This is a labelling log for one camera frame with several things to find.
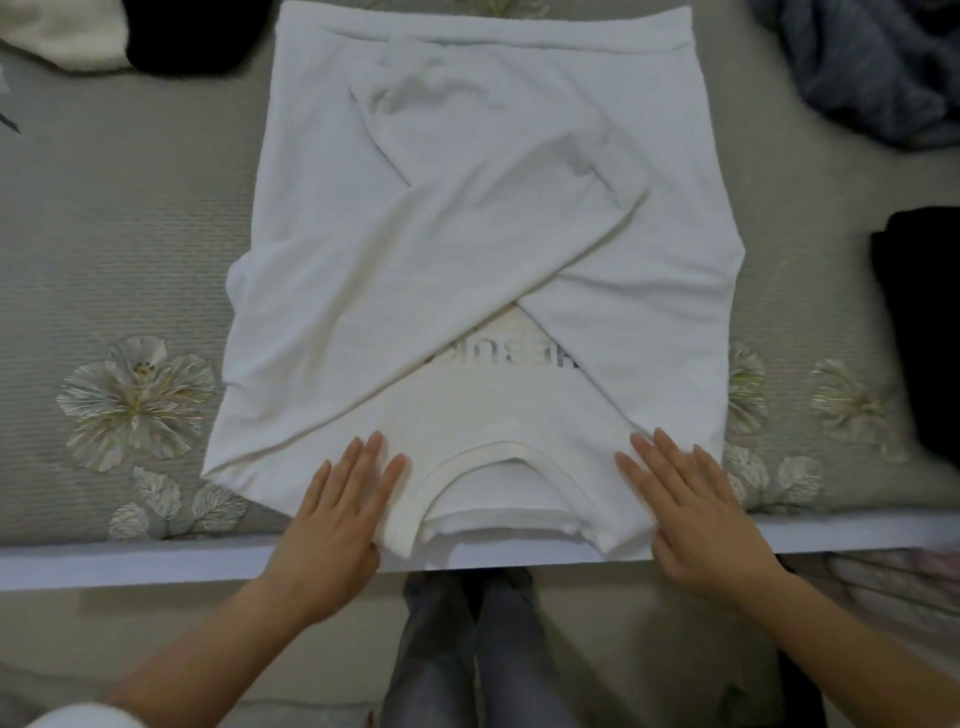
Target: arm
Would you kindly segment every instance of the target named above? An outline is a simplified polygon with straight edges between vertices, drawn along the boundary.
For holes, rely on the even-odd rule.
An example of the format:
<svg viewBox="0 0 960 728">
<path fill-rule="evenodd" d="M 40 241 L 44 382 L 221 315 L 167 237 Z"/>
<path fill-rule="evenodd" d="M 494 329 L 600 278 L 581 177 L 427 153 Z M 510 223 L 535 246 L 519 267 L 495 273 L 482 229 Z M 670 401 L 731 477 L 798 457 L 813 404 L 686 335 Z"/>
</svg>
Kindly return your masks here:
<svg viewBox="0 0 960 728">
<path fill-rule="evenodd" d="M 106 702 L 150 728 L 212 728 L 300 632 L 352 601 L 379 567 L 373 532 L 405 465 L 394 458 L 361 503 L 382 442 L 354 440 L 336 467 L 325 462 L 264 572 Z"/>
<path fill-rule="evenodd" d="M 862 728 L 960 721 L 960 685 L 787 572 L 704 450 L 684 454 L 661 430 L 631 442 L 649 471 L 622 452 L 617 465 L 657 519 L 668 578 L 755 620 Z"/>
</svg>

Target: black garment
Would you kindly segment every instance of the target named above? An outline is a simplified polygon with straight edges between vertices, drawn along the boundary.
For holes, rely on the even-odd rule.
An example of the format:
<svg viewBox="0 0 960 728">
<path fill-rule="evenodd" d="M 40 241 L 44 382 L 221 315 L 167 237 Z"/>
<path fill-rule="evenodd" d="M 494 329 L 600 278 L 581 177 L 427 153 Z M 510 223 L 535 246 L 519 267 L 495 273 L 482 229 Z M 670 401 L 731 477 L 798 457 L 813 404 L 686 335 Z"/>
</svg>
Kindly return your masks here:
<svg viewBox="0 0 960 728">
<path fill-rule="evenodd" d="M 960 207 L 898 212 L 871 240 L 921 444 L 960 467 Z"/>
<path fill-rule="evenodd" d="M 247 57 L 273 0 L 123 0 L 130 39 L 127 60 L 145 73 L 228 73 Z"/>
</svg>

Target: finger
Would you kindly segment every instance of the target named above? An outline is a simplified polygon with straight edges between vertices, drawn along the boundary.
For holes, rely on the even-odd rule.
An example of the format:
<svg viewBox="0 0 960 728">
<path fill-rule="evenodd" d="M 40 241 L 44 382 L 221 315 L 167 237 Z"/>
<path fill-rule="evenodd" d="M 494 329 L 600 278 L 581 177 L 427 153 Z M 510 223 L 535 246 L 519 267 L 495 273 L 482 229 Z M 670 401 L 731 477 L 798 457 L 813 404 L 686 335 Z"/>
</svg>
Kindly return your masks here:
<svg viewBox="0 0 960 728">
<path fill-rule="evenodd" d="M 317 510 L 317 505 L 320 503 L 320 494 L 324 491 L 324 485 L 330 477 L 330 468 L 330 461 L 325 460 L 320 468 L 313 473 L 313 480 L 310 481 L 310 487 L 306 489 L 303 502 L 300 504 L 300 510 L 297 511 L 298 516 L 309 516 Z"/>
<path fill-rule="evenodd" d="M 667 541 L 666 536 L 661 530 L 654 534 L 654 540 L 650 544 L 650 551 L 654 555 L 654 560 L 660 565 L 660 569 L 666 574 L 670 581 L 680 581 L 680 561 L 673 547 Z"/>
<path fill-rule="evenodd" d="M 630 436 L 630 444 L 678 505 L 689 505 L 695 500 L 693 491 L 684 483 L 684 479 L 666 459 L 656 442 L 652 443 L 639 432 L 635 432 Z"/>
<path fill-rule="evenodd" d="M 704 482 L 703 477 L 700 475 L 697 461 L 678 448 L 673 438 L 663 430 L 658 429 L 654 432 L 654 442 L 657 444 L 660 452 L 663 453 L 663 456 L 669 461 L 670 465 L 674 467 L 674 470 L 684 479 L 684 483 L 689 486 L 691 491 L 708 500 L 716 500 L 716 494 L 713 492 L 713 489 Z"/>
<path fill-rule="evenodd" d="M 360 457 L 357 458 L 356 465 L 350 472 L 344 494 L 340 497 L 337 508 L 347 513 L 356 514 L 360 507 L 360 496 L 370 482 L 373 469 L 376 468 L 376 456 L 380 454 L 382 445 L 383 435 L 379 431 L 370 436 L 360 453 Z"/>
<path fill-rule="evenodd" d="M 393 494 L 394 488 L 406 467 L 407 456 L 400 453 L 383 469 L 380 482 L 377 483 L 376 489 L 367 502 L 363 504 L 360 517 L 367 521 L 371 531 L 376 529 L 380 519 L 383 518 L 383 512 L 387 508 L 387 503 L 390 502 L 390 496 Z"/>
<path fill-rule="evenodd" d="M 362 451 L 363 440 L 354 437 L 347 445 L 347 449 L 344 450 L 344 456 L 340 458 L 340 462 L 337 463 L 330 474 L 330 478 L 324 486 L 324 491 L 320 494 L 319 507 L 331 509 L 337 504 L 340 500 L 340 494 L 344 492 L 344 486 L 347 485 L 347 478 Z"/>
<path fill-rule="evenodd" d="M 363 575 L 364 584 L 373 579 L 373 575 L 376 574 L 379 568 L 380 549 L 377 548 L 375 544 L 370 544 L 370 550 L 367 552 L 366 558 L 364 558 L 363 563 L 360 565 L 360 572 Z"/>
<path fill-rule="evenodd" d="M 677 501 L 667 492 L 666 488 L 651 473 L 643 470 L 629 455 L 618 452 L 614 459 L 616 467 L 620 469 L 634 490 L 650 506 L 657 523 L 672 522 L 677 514 Z"/>
<path fill-rule="evenodd" d="M 707 482 L 710 484 L 713 492 L 725 503 L 735 505 L 737 508 L 742 507 L 740 501 L 736 499 L 733 488 L 730 487 L 730 479 L 727 477 L 727 474 L 724 473 L 723 468 L 720 467 L 720 463 L 714 460 L 710 456 L 710 453 L 699 445 L 693 447 L 693 457 L 696 458 L 700 467 L 703 468 L 704 473 L 707 474 Z"/>
</svg>

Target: gray clothing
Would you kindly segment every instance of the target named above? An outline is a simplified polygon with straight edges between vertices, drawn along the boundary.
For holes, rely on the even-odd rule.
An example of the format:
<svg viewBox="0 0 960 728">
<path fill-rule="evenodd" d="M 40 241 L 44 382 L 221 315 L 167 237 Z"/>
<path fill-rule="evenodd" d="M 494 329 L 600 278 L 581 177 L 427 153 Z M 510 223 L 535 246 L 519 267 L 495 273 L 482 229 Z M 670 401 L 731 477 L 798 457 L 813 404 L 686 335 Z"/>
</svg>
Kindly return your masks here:
<svg viewBox="0 0 960 728">
<path fill-rule="evenodd" d="M 902 149 L 960 144 L 960 43 L 899 0 L 750 0 L 780 34 L 801 96 Z"/>
<path fill-rule="evenodd" d="M 526 571 L 490 581 L 476 623 L 451 573 L 411 574 L 403 595 L 410 618 L 381 728 L 477 728 L 474 655 L 488 728 L 580 728 L 564 703 Z"/>
</svg>

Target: white bed edge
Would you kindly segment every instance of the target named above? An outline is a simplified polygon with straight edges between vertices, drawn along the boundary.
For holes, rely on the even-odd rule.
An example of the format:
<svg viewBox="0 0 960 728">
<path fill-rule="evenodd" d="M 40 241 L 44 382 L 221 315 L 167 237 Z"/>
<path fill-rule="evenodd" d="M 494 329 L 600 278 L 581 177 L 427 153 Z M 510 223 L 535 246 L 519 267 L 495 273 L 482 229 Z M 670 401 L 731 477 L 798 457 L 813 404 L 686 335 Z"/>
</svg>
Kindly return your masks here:
<svg viewBox="0 0 960 728">
<path fill-rule="evenodd" d="M 757 519 L 777 553 L 960 546 L 960 511 L 871 512 Z M 276 537 L 0 548 L 0 592 L 249 579 L 258 575 Z M 650 558 L 637 547 L 617 561 Z M 576 564 L 607 561 L 593 546 L 564 537 L 485 532 L 437 537 L 413 558 L 386 555 L 382 569 L 412 571 Z"/>
</svg>

